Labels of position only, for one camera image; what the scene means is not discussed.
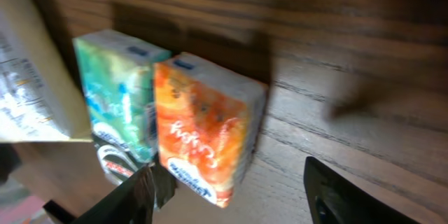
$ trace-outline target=black object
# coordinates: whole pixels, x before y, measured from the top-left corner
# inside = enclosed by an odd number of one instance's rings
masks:
[[[155,201],[153,174],[142,167],[72,224],[151,224]]]
[[[45,209],[45,211],[55,217],[60,223],[68,224],[76,219],[75,216],[71,215],[71,213],[63,209],[60,205],[52,200],[43,205],[43,208]]]
[[[307,157],[305,161],[303,180],[314,224],[417,223],[314,157]]]
[[[8,180],[9,174],[20,165],[20,158],[9,143],[0,143],[0,185]]]

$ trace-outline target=pocket tissue pack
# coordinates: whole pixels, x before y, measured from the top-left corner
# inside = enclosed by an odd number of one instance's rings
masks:
[[[110,29],[73,43],[98,158],[120,184],[157,152],[153,63],[171,53]]]
[[[155,64],[160,162],[226,207],[251,159],[267,86],[186,52]]]

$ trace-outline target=wood grain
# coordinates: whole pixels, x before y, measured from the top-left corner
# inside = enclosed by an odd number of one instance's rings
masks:
[[[308,155],[422,223],[448,223],[447,0],[36,2],[75,78],[70,39],[114,28],[270,84],[229,208],[181,186],[156,223],[310,223]]]

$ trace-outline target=green tissue pack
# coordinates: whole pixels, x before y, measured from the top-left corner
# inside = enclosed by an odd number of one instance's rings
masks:
[[[73,43],[97,154],[119,184],[156,154],[153,63],[171,53],[110,29]]]

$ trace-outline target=brand logo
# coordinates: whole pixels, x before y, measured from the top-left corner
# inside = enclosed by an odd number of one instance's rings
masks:
[[[130,47],[127,48],[127,50],[130,51],[131,53],[140,55],[140,56],[142,56],[142,57],[148,55],[148,51],[147,51],[147,50],[138,48],[138,47],[136,47],[136,46],[130,46]]]
[[[126,176],[128,178],[130,176],[132,176],[134,173],[133,171],[130,171],[130,170],[124,168],[123,166],[116,164],[114,162],[107,161],[107,160],[105,160],[104,162],[106,164],[105,165],[106,168],[110,169],[112,172],[117,172],[117,173],[122,174],[123,176]]]
[[[193,155],[197,153],[205,154],[205,157],[208,160],[207,163],[208,167],[217,168],[218,162],[214,159],[215,157],[214,150],[210,146],[202,143],[199,140],[199,134],[196,131],[191,133],[182,132],[182,127],[183,127],[182,122],[178,120],[175,123],[171,124],[171,130],[169,131],[169,133],[175,134],[177,138],[181,139],[182,143],[191,144],[192,145],[191,154]]]
[[[187,63],[187,62],[184,62],[184,61],[182,61],[180,59],[175,59],[173,63],[176,66],[178,66],[178,67],[183,67],[184,69],[188,69],[188,70],[191,70],[191,69],[195,68],[195,65]]]
[[[168,170],[182,183],[216,204],[216,192],[200,175],[196,166],[175,157],[168,159]]]
[[[124,142],[119,133],[105,122],[98,122],[93,125],[93,132],[101,139],[114,144],[124,151],[129,151],[129,146]]]

